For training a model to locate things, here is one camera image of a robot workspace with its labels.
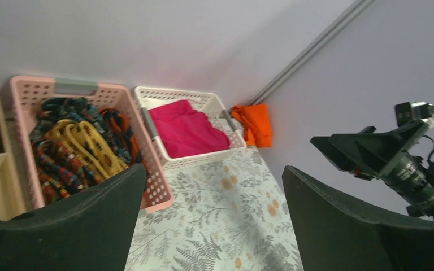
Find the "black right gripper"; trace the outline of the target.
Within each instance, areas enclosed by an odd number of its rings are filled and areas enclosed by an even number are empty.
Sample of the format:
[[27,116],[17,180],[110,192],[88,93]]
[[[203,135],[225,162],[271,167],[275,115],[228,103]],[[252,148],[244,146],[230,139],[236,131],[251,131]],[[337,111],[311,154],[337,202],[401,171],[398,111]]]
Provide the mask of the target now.
[[338,170],[360,179],[382,179],[409,205],[410,217],[434,220],[434,167],[422,165],[409,150],[434,127],[434,121],[413,120],[385,133],[368,126],[355,134],[312,137],[310,143]]

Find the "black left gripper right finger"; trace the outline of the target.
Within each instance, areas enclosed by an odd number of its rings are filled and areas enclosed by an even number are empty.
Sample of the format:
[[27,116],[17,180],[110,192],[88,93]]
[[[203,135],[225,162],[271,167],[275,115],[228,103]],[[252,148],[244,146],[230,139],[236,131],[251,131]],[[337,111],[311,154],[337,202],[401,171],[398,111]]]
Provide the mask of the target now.
[[377,207],[293,166],[282,181],[305,270],[434,270],[434,222]]

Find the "red checkered patterned tie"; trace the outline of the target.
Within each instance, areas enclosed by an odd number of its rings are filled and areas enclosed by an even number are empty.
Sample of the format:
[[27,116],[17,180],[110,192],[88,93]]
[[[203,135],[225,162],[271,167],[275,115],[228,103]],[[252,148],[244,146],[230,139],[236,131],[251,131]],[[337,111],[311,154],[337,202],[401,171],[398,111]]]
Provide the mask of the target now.
[[45,204],[69,198],[105,179],[63,142],[40,138],[32,143],[38,180]]

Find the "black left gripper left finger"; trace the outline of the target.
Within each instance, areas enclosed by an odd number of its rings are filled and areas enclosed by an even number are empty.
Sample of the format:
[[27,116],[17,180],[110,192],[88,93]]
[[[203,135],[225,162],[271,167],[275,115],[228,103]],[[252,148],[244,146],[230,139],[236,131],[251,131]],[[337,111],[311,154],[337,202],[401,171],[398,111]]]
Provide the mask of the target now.
[[109,180],[0,221],[0,270],[124,270],[146,184],[135,164]]

